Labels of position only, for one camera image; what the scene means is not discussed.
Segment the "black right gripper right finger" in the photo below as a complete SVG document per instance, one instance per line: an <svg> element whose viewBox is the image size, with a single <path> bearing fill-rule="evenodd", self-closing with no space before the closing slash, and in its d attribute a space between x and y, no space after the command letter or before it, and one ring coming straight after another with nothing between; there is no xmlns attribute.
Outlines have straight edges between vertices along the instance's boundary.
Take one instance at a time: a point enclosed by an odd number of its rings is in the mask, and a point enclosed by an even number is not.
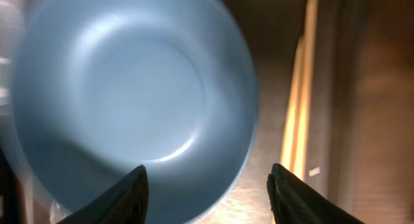
<svg viewBox="0 0 414 224"><path fill-rule="evenodd" d="M278 163L272 165L267 190L277 224L362 224Z"/></svg>

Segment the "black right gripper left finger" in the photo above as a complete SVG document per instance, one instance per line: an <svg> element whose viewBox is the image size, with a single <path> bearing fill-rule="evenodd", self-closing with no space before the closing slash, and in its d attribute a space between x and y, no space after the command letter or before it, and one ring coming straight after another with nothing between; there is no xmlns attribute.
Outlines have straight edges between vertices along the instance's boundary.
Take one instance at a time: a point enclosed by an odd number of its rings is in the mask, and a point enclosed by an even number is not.
<svg viewBox="0 0 414 224"><path fill-rule="evenodd" d="M149 199L146 168L137 166L100 197L59 224L144 224Z"/></svg>

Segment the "dark blue plate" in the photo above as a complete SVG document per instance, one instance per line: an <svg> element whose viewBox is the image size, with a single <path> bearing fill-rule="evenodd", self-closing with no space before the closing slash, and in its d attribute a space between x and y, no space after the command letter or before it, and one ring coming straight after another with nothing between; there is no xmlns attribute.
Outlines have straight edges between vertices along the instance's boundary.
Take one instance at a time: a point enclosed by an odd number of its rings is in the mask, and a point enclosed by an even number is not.
<svg viewBox="0 0 414 224"><path fill-rule="evenodd" d="M252 57L222 0L28 0L5 154L71 212L137 166L148 223L190 223L252 151Z"/></svg>

